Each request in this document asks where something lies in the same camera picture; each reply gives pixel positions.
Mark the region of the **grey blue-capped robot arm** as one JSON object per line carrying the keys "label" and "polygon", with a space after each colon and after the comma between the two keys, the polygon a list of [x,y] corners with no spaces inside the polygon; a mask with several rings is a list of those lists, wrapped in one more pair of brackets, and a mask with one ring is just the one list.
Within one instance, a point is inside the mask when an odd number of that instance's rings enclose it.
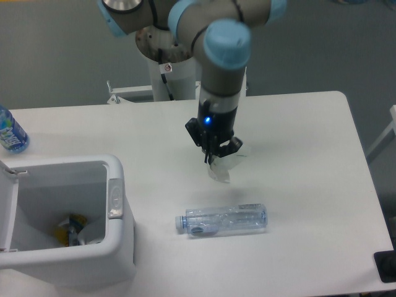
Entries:
{"label": "grey blue-capped robot arm", "polygon": [[286,10],[286,1],[99,1],[112,33],[126,36],[154,26],[170,32],[202,67],[197,117],[185,125],[205,162],[236,153],[242,141],[233,124],[252,27],[267,24]]}

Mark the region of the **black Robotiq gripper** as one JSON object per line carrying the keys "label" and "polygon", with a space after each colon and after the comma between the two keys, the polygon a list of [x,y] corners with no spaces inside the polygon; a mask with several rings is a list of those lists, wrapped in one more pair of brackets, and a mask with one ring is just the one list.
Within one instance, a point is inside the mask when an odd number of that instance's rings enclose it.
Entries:
{"label": "black Robotiq gripper", "polygon": [[223,158],[234,154],[243,145],[243,141],[234,136],[233,130],[237,108],[221,113],[211,111],[211,107],[207,101],[199,103],[197,117],[185,124],[193,142],[205,154],[205,163],[212,163],[213,155]]}

